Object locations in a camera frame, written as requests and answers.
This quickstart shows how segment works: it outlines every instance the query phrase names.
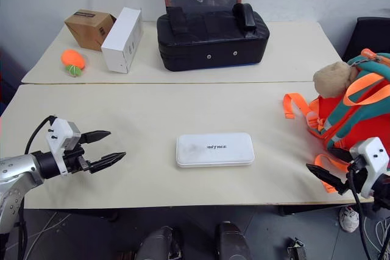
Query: black case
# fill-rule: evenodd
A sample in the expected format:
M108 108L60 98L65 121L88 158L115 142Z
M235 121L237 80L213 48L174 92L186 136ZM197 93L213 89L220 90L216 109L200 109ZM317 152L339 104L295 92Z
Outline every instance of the black case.
M183 13L168 7L157 20L158 48L170 71L258 63L269 31L249 4L232 10Z

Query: floor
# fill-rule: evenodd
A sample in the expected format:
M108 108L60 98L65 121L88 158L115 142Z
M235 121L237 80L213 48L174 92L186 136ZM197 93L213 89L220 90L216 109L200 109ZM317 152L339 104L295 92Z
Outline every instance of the floor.
M29 246L54 214L53 211L27 209ZM58 213L49 227L68 214ZM225 220L244 232L253 259L288 259L287 243L297 237L306 246L308 259L365 259L358 230L343 232L338 209L308 211L280 216L276 206L186 206L173 208L120 209L114 222L99 217L71 214L37 241L29 260L114 259L116 251L137 250L148 233L164 225L179 227L185 238L186 260L212 260L215 226ZM373 239L375 222L367 220ZM16 230L10 235L6 259L16 259ZM376 252L369 246L373 259Z

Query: white table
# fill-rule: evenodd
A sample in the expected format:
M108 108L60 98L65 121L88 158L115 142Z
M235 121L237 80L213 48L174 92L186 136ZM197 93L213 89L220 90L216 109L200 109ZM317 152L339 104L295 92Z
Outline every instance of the white table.
M82 132L112 135L86 145L85 157L126 151L114 166L47 180L26 196L26 208L127 208L353 202L328 194L305 167L322 152L303 117L287 120L288 92L316 96L311 82L181 85L22 85L2 115L0 154L20 155L49 114ZM185 133L248 132L251 166L181 169L176 137ZM31 151L48 151L42 131Z
M168 71L160 58L156 23L144 23L144 33L128 74L110 72L101 52L82 49L67 27L38 63L23 78L23 83L239 83L309 82L313 74L340 57L318 23L267 23L271 36L260 64ZM87 60L82 76L71 77L60 61L65 49L75 49Z

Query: white cardboard box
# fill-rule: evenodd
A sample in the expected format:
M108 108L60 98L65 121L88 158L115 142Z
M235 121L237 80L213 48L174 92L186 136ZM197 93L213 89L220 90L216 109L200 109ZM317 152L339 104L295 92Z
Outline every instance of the white cardboard box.
M109 70L128 73L141 35L141 11L124 7L102 44Z

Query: shoe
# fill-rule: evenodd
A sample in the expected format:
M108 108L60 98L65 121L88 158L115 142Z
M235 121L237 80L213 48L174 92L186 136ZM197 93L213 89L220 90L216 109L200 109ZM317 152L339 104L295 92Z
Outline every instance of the shoe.
M347 233L353 233L359 226L359 214L351 207L343 207L339 213L341 228Z

